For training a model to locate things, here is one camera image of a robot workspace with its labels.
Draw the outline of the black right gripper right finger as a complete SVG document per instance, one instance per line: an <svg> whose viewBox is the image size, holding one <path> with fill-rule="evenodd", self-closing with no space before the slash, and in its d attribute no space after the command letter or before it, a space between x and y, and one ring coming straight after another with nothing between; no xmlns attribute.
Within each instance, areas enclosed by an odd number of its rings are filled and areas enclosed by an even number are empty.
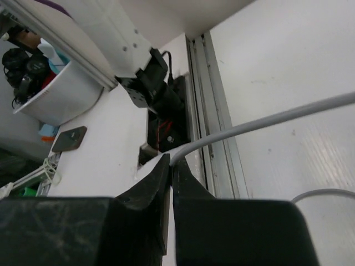
<svg viewBox="0 0 355 266"><path fill-rule="evenodd" d="M173 167L177 265L318 265L295 204L215 198L186 160Z"/></svg>

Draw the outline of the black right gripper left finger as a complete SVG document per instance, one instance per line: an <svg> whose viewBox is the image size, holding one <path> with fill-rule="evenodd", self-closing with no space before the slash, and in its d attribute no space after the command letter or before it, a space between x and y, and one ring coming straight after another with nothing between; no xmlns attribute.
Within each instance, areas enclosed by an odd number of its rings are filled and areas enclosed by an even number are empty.
<svg viewBox="0 0 355 266"><path fill-rule="evenodd" d="M160 265L169 222L169 163L121 195L1 200L2 265Z"/></svg>

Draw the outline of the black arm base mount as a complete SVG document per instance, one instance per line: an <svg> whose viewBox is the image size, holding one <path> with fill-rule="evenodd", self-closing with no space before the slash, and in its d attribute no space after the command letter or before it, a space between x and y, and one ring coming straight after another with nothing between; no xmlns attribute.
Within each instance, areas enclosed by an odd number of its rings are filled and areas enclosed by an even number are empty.
<svg viewBox="0 0 355 266"><path fill-rule="evenodd" d="M168 152L190 141L188 108L186 102L187 76L179 76L174 80L174 92L182 101L183 109L176 119L159 118L148 112L148 137L146 145L139 149L138 166L141 167L159 153Z"/></svg>

